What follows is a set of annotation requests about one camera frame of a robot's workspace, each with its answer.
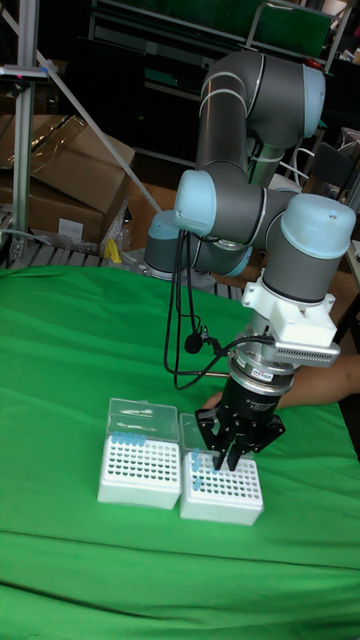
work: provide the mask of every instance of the yellow object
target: yellow object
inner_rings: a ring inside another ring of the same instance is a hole
[[[107,241],[104,258],[110,258],[112,262],[115,262],[115,264],[122,263],[114,238],[109,238],[109,240]]]

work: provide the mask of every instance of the clear plastic lid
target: clear plastic lid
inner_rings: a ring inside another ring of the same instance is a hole
[[[186,455],[189,451],[194,451],[194,449],[198,449],[201,453],[209,453],[196,418],[192,413],[182,413],[180,415],[180,445],[183,455]],[[218,451],[211,451],[211,453],[215,457],[220,455]]]
[[[111,398],[106,436],[114,433],[179,442],[176,407]]]

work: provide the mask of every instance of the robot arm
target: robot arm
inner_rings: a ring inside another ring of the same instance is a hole
[[[145,259],[151,266],[162,261],[164,271],[171,271],[175,227],[193,234],[198,269],[236,275],[251,245],[270,252],[261,278],[245,289],[243,304],[253,313],[229,354],[221,404],[196,412],[208,448],[220,452],[216,468],[227,455],[235,469],[241,455],[281,435],[274,411],[296,368],[330,366],[339,354],[327,290],[349,246],[354,212],[320,196],[267,188],[284,151],[315,131],[324,95],[322,74],[292,62],[256,52],[218,62],[203,87],[196,170],[184,173],[174,212],[156,216],[150,230]],[[204,236],[218,241],[202,242]],[[256,336],[271,336],[272,344],[256,343]]]

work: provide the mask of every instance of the white tip box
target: white tip box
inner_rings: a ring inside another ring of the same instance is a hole
[[[173,509],[181,493],[179,445],[146,440],[143,447],[113,443],[104,446],[99,502]]]
[[[184,457],[180,516],[192,520],[254,524],[264,510],[256,463],[243,458],[235,471],[230,471],[224,461],[221,470],[214,472],[212,459],[212,454],[200,453],[200,467],[194,471],[192,453]]]

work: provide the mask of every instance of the table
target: table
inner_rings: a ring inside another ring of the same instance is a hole
[[[109,398],[191,412],[221,383],[179,393],[164,372],[169,283],[34,267],[2,270],[0,291],[2,640],[359,634],[360,466],[337,405],[281,412],[286,433],[256,459],[253,527],[100,504]],[[194,302],[222,343],[248,318],[236,301]],[[210,352],[183,365],[195,358]]]

